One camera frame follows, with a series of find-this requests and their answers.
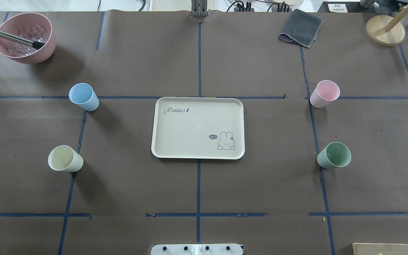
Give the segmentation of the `blue cup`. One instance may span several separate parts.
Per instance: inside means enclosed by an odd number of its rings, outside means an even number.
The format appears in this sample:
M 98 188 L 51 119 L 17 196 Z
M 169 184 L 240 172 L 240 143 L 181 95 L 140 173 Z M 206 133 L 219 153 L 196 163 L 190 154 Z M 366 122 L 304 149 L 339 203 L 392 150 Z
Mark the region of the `blue cup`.
M 87 83 L 78 83 L 71 87 L 69 99 L 86 111 L 94 111 L 100 105 L 93 88 Z

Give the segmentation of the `pink cup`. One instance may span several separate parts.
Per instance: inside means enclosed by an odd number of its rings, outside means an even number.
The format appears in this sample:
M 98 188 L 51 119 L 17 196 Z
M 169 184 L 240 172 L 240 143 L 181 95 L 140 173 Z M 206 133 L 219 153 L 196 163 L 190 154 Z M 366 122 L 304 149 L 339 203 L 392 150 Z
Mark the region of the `pink cup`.
M 310 103 L 315 108 L 323 108 L 340 96 L 340 87 L 331 80 L 320 81 L 310 96 Z

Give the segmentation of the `green cup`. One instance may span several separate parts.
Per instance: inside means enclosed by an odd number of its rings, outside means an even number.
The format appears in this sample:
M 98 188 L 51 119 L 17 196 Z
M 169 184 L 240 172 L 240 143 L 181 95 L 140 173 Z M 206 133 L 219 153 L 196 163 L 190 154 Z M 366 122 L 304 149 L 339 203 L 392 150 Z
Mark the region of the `green cup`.
M 317 156 L 316 160 L 324 169 L 342 168 L 351 162 L 349 148 L 340 142 L 328 144 Z

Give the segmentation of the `yellow cup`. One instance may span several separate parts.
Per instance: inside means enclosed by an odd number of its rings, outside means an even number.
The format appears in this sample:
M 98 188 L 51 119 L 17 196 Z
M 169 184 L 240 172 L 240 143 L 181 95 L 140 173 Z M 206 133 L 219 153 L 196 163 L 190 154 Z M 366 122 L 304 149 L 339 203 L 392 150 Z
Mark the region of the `yellow cup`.
M 55 147 L 47 159 L 48 165 L 55 171 L 77 172 L 84 165 L 84 160 L 70 146 Z

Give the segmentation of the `cream rabbit tray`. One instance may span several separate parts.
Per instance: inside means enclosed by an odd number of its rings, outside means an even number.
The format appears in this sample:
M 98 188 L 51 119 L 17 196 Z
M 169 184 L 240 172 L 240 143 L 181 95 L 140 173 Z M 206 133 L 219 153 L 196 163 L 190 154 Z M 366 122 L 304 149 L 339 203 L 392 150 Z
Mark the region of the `cream rabbit tray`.
M 235 98 L 162 97 L 154 109 L 157 158 L 237 160 L 245 153 L 244 107 Z

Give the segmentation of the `black power strip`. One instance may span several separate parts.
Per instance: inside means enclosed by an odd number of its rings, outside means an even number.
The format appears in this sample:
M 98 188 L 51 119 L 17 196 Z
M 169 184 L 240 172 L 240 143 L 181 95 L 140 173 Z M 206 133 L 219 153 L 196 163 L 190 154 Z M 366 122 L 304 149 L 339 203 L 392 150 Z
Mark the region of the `black power strip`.
M 232 0 L 227 11 L 234 12 L 290 12 L 285 1 L 273 0 Z

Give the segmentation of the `white mounting plate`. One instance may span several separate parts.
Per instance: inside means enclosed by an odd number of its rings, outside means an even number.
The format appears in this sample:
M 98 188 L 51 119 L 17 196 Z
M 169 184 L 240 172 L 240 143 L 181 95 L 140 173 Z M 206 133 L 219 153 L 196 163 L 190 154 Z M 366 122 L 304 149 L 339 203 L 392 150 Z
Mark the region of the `white mounting plate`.
M 243 255 L 240 244 L 165 244 L 154 245 L 151 255 Z

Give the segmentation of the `grey folded cloth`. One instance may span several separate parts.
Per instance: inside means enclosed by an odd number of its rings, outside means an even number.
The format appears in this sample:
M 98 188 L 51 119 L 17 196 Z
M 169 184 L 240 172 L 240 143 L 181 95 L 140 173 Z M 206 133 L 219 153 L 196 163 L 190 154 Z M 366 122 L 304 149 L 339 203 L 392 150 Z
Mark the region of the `grey folded cloth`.
M 285 42 L 309 48 L 316 40 L 322 23 L 322 19 L 296 9 L 293 10 L 278 37 Z

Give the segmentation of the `ice cubes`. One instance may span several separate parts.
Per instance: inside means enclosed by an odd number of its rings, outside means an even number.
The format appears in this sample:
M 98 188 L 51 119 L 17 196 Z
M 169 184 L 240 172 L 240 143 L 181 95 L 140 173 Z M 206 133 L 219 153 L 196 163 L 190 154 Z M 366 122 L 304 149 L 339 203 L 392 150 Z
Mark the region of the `ice cubes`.
M 18 28 L 18 36 L 37 42 L 47 42 L 50 38 L 50 32 L 47 32 L 41 25 L 24 26 Z M 31 46 L 23 45 L 18 42 L 10 41 L 8 53 L 13 57 L 23 57 L 33 54 L 37 49 Z

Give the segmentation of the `pink bowl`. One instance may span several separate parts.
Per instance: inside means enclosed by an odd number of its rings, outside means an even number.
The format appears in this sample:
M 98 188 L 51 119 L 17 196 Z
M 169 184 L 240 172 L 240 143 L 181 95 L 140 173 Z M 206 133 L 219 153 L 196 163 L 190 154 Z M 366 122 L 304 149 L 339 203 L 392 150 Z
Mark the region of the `pink bowl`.
M 45 45 L 41 49 L 37 50 L 36 52 L 30 55 L 23 57 L 12 56 L 10 55 L 8 49 L 9 43 L 11 41 L 0 38 L 0 53 L 9 59 L 12 59 L 18 63 L 23 64 L 38 64 L 51 57 L 55 51 L 57 39 L 55 30 L 52 27 L 52 23 L 44 15 L 33 12 L 20 13 L 19 15 L 13 16 L 9 18 L 7 21 L 5 21 L 0 26 L 0 30 L 9 32 L 11 34 L 16 34 L 16 32 L 18 32 L 19 27 L 34 25 L 40 25 L 44 27 L 46 32 L 50 34 L 49 39 L 46 41 Z

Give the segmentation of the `wooden stand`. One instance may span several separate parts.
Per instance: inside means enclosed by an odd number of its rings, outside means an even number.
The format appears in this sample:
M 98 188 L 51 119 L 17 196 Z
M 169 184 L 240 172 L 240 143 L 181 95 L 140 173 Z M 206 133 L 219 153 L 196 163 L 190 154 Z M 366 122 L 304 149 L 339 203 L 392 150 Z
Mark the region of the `wooden stand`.
M 379 45 L 393 47 L 405 37 L 405 29 L 400 21 L 408 14 L 408 4 L 395 16 L 374 16 L 366 24 L 368 36 Z

